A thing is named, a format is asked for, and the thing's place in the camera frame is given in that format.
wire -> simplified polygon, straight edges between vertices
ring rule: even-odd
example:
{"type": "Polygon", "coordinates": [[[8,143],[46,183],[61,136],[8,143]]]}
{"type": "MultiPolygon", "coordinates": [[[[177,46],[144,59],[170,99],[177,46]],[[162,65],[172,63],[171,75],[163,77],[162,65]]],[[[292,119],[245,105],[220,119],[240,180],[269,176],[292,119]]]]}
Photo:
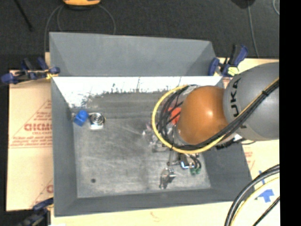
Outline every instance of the wire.
{"type": "MultiPolygon", "coordinates": [[[[45,33],[44,33],[44,53],[47,51],[47,48],[46,48],[46,43],[47,43],[47,32],[48,32],[48,27],[49,27],[49,24],[50,24],[50,21],[52,19],[52,17],[54,16],[55,12],[58,10],[58,13],[57,13],[57,16],[56,16],[56,23],[57,23],[57,26],[58,26],[58,29],[59,31],[63,31],[62,28],[61,28],[61,25],[60,25],[60,22],[59,22],[59,17],[60,17],[60,14],[62,12],[62,9],[64,7],[64,4],[62,5],[59,5],[57,6],[53,11],[52,13],[50,14],[48,20],[47,20],[47,23],[46,23],[46,27],[45,27],[45,33]]],[[[116,22],[115,22],[115,19],[114,17],[112,16],[112,14],[106,9],[104,8],[103,6],[101,5],[98,5],[98,7],[100,9],[103,9],[111,18],[112,22],[113,22],[113,34],[116,33],[116,22]]]]}
{"type": "Polygon", "coordinates": [[[179,153],[186,153],[186,154],[196,154],[201,153],[204,151],[209,150],[213,146],[215,146],[217,143],[222,141],[223,139],[227,138],[229,135],[231,135],[234,131],[236,131],[242,123],[244,123],[247,118],[252,114],[252,112],[258,107],[258,105],[277,87],[279,86],[279,77],[275,79],[270,85],[268,85],[265,90],[263,90],[260,95],[258,95],[252,102],[249,103],[249,105],[243,109],[240,114],[233,120],[231,123],[229,123],[224,129],[222,129],[220,132],[218,132],[213,137],[209,138],[205,142],[202,142],[198,145],[186,145],[185,150],[181,149],[178,145],[175,145],[171,142],[169,142],[166,138],[163,138],[162,133],[160,134],[160,131],[156,127],[156,113],[160,106],[160,104],[163,102],[164,99],[166,99],[169,95],[173,94],[174,92],[177,93],[177,90],[182,90],[184,88],[187,88],[187,85],[185,86],[179,86],[176,87],[170,91],[168,91],[166,94],[164,94],[159,101],[156,103],[152,117],[151,117],[151,124],[154,130],[155,135],[157,138],[167,147],[170,149],[173,149],[179,153]]]}
{"type": "Polygon", "coordinates": [[[275,183],[276,180],[279,179],[279,177],[273,178],[272,180],[268,181],[267,183],[261,185],[259,188],[257,188],[243,203],[242,205],[238,208],[237,212],[235,213],[230,226],[233,226],[235,221],[237,220],[238,215],[240,214],[241,210],[245,208],[245,206],[255,198],[257,198],[261,193],[263,193],[267,187],[270,186],[270,184],[275,183]]]}
{"type": "Polygon", "coordinates": [[[45,33],[44,33],[44,54],[46,53],[46,40],[47,40],[47,32],[48,32],[48,27],[49,27],[49,23],[50,23],[50,21],[51,21],[51,19],[52,19],[52,17],[53,17],[53,15],[55,14],[55,12],[59,9],[59,8],[61,8],[61,7],[63,7],[64,5],[59,5],[59,6],[57,6],[53,11],[52,11],[52,13],[50,14],[50,16],[49,16],[49,18],[48,18],[48,20],[47,20],[47,23],[46,23],[46,26],[45,26],[45,33]]]}
{"type": "Polygon", "coordinates": [[[157,104],[155,105],[154,107],[154,110],[153,110],[153,113],[152,113],[152,117],[151,117],[151,123],[152,123],[152,127],[153,127],[153,130],[154,130],[154,133],[155,135],[157,136],[157,138],[164,144],[166,145],[167,147],[169,147],[170,149],[173,149],[175,150],[176,152],[179,152],[179,153],[183,153],[183,154],[196,154],[196,153],[201,153],[201,152],[204,152],[204,151],[207,151],[209,150],[211,147],[215,146],[215,144],[217,144],[219,141],[222,140],[222,137],[213,141],[212,143],[208,144],[207,146],[204,146],[203,148],[199,148],[199,149],[196,149],[196,150],[191,150],[191,151],[188,151],[188,150],[183,150],[183,149],[180,149],[180,148],[177,148],[177,147],[174,147],[174,145],[171,145],[170,143],[168,143],[159,133],[158,133],[158,130],[156,128],[156,123],[155,123],[155,118],[156,118],[156,112],[158,110],[158,107],[160,106],[160,104],[162,103],[162,101],[168,97],[170,94],[174,93],[175,91],[177,91],[178,89],[182,89],[186,87],[185,86],[179,86],[179,87],[176,87],[170,91],[168,91],[163,97],[161,97],[159,99],[159,101],[157,102],[157,104]]]}
{"type": "Polygon", "coordinates": [[[280,12],[277,10],[277,8],[275,6],[275,1],[276,0],[273,0],[273,8],[274,8],[275,12],[280,16],[280,12]]]}
{"type": "Polygon", "coordinates": [[[242,202],[242,200],[244,199],[244,197],[247,195],[247,193],[259,182],[261,182],[262,180],[273,176],[277,173],[280,172],[280,165],[276,165],[274,167],[271,167],[267,170],[265,170],[263,173],[259,174],[253,181],[251,181],[250,183],[247,184],[247,186],[244,187],[244,189],[238,194],[238,196],[236,197],[236,199],[233,201],[229,212],[227,214],[226,220],[225,220],[225,225],[224,226],[230,226],[231,221],[235,215],[236,210],[238,209],[240,203],[242,202]]]}
{"type": "Polygon", "coordinates": [[[280,196],[277,197],[277,199],[268,207],[267,210],[265,210],[265,212],[260,216],[259,219],[257,219],[257,221],[252,225],[252,226],[256,226],[258,225],[265,216],[267,216],[267,214],[280,202],[280,196]]]}
{"type": "Polygon", "coordinates": [[[114,26],[113,34],[115,34],[116,33],[116,23],[115,23],[114,17],[112,16],[112,14],[105,7],[103,7],[103,6],[99,5],[99,4],[98,4],[98,7],[101,8],[101,9],[103,9],[110,16],[110,18],[112,19],[113,26],[114,26]]]}
{"type": "Polygon", "coordinates": [[[248,142],[248,143],[242,143],[241,145],[251,145],[254,144],[256,141],[248,142]]]}
{"type": "Polygon", "coordinates": [[[252,24],[252,17],[251,17],[251,10],[250,10],[249,0],[247,0],[247,3],[248,3],[249,24],[250,24],[250,29],[251,29],[251,36],[252,36],[253,46],[254,46],[256,55],[259,58],[259,53],[258,53],[258,50],[257,50],[255,36],[254,36],[254,30],[253,30],[253,24],[252,24]]]}
{"type": "MultiPolygon", "coordinates": [[[[112,20],[112,22],[113,22],[113,26],[114,26],[114,28],[113,28],[113,34],[115,34],[115,33],[116,33],[116,23],[115,23],[114,17],[113,17],[112,14],[111,14],[106,8],[104,8],[103,6],[98,5],[98,7],[99,7],[100,9],[103,9],[103,10],[110,16],[110,18],[111,18],[111,20],[112,20]]],[[[61,27],[61,24],[60,24],[60,19],[59,19],[59,18],[60,18],[60,15],[61,15],[61,12],[62,12],[62,9],[63,9],[63,7],[61,7],[61,8],[58,10],[57,15],[56,15],[56,23],[57,23],[57,26],[58,26],[59,31],[63,31],[63,29],[62,29],[62,27],[61,27]]]]}

cardboard sheet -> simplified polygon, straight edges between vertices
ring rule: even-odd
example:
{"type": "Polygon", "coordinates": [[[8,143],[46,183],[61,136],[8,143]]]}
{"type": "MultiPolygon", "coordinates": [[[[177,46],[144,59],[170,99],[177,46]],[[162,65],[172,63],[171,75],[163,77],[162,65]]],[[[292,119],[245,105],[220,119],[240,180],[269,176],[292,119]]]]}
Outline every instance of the cardboard sheet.
{"type": "Polygon", "coordinates": [[[9,87],[7,211],[53,196],[50,81],[9,87]]]}

yellow cable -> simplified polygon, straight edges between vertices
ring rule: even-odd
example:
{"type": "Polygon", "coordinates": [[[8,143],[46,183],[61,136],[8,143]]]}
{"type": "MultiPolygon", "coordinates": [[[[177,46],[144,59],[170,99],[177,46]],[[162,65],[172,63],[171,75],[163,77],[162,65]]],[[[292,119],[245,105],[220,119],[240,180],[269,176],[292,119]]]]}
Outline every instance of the yellow cable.
{"type": "MultiPolygon", "coordinates": [[[[275,82],[277,82],[277,80],[279,80],[279,77],[278,77],[277,79],[275,79],[271,84],[269,84],[264,90],[266,90],[266,89],[269,88],[272,84],[274,84],[275,82]]],[[[202,148],[188,151],[188,150],[183,150],[183,149],[180,149],[180,148],[177,148],[177,147],[172,146],[170,143],[168,143],[168,142],[160,135],[160,133],[158,132],[157,127],[156,127],[156,113],[157,113],[157,110],[158,110],[160,104],[161,104],[161,103],[163,102],[163,100],[164,100],[165,98],[167,98],[169,95],[171,95],[171,94],[174,93],[175,91],[177,91],[177,90],[179,90],[179,89],[182,89],[182,88],[184,88],[184,87],[186,87],[186,86],[187,86],[187,85],[183,85],[183,86],[178,86],[178,87],[176,87],[176,88],[174,88],[174,89],[171,89],[170,91],[168,91],[167,93],[165,93],[165,94],[159,99],[159,101],[156,103],[156,105],[155,105],[155,107],[154,107],[154,110],[153,110],[153,112],[152,112],[152,115],[151,115],[151,125],[152,125],[152,128],[153,128],[154,133],[155,133],[155,135],[157,136],[157,138],[158,138],[164,145],[166,145],[167,147],[173,149],[174,151],[176,151],[176,152],[178,152],[178,153],[182,153],[182,154],[196,154],[196,153],[202,153],[202,152],[204,152],[204,151],[209,150],[210,148],[214,147],[217,143],[219,143],[220,141],[222,141],[222,140],[224,139],[225,135],[219,137],[219,138],[216,139],[215,141],[209,143],[208,145],[206,145],[206,146],[204,146],[204,147],[202,147],[202,148]]],[[[241,116],[241,114],[242,114],[247,108],[249,108],[249,107],[251,106],[251,104],[252,104],[258,97],[256,97],[253,101],[251,101],[251,102],[249,103],[249,105],[239,113],[239,115],[236,117],[236,119],[238,119],[238,118],[241,116]]]]}
{"type": "Polygon", "coordinates": [[[241,204],[241,206],[238,208],[238,210],[236,211],[236,213],[235,213],[235,215],[234,215],[234,217],[233,217],[233,219],[232,219],[232,222],[231,222],[231,224],[230,224],[230,226],[233,226],[234,225],[234,222],[235,222],[235,220],[237,219],[237,215],[241,212],[241,210],[242,210],[242,208],[243,207],[245,207],[246,206],[246,204],[248,203],[248,202],[250,202],[251,200],[254,200],[255,198],[257,198],[261,193],[263,193],[265,190],[266,190],[266,188],[268,187],[268,186],[270,186],[270,184],[272,183],[272,182],[274,182],[275,183],[275,181],[277,180],[277,179],[279,179],[279,177],[276,177],[276,178],[274,178],[274,179],[272,179],[272,180],[270,180],[270,181],[268,181],[267,183],[265,183],[265,184],[263,184],[263,185],[261,185],[259,188],[257,188],[242,204],[241,204]]]}

clamp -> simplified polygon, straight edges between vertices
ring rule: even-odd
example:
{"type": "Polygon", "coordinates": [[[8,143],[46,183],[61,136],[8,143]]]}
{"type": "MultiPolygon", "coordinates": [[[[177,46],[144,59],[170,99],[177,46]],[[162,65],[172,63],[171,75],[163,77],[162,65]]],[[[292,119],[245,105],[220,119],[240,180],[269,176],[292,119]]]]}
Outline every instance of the clamp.
{"type": "Polygon", "coordinates": [[[240,45],[240,50],[238,46],[234,45],[231,56],[225,59],[224,63],[220,63],[218,58],[213,58],[209,65],[208,75],[213,76],[218,74],[223,77],[233,77],[238,74],[238,65],[243,61],[248,55],[248,49],[244,45],[240,45]]]}
{"type": "Polygon", "coordinates": [[[33,214],[28,216],[22,222],[18,223],[16,226],[37,226],[44,219],[49,217],[49,210],[47,207],[54,203],[53,198],[46,199],[35,206],[33,206],[33,214]]]}
{"type": "Polygon", "coordinates": [[[2,83],[17,84],[20,82],[38,80],[43,78],[50,79],[51,77],[60,73],[60,68],[49,68],[42,57],[38,57],[37,62],[40,66],[38,70],[32,66],[28,58],[24,58],[21,62],[21,70],[15,73],[7,73],[2,75],[2,83]]]}

blue block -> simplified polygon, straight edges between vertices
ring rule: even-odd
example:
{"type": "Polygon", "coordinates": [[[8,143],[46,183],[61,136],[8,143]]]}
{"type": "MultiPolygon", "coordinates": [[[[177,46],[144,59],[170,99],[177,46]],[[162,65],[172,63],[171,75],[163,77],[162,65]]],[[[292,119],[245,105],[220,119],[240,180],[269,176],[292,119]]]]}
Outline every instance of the blue block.
{"type": "Polygon", "coordinates": [[[88,117],[89,117],[88,112],[86,112],[85,110],[80,110],[77,113],[77,115],[74,117],[73,122],[79,126],[82,126],[88,117]]]}

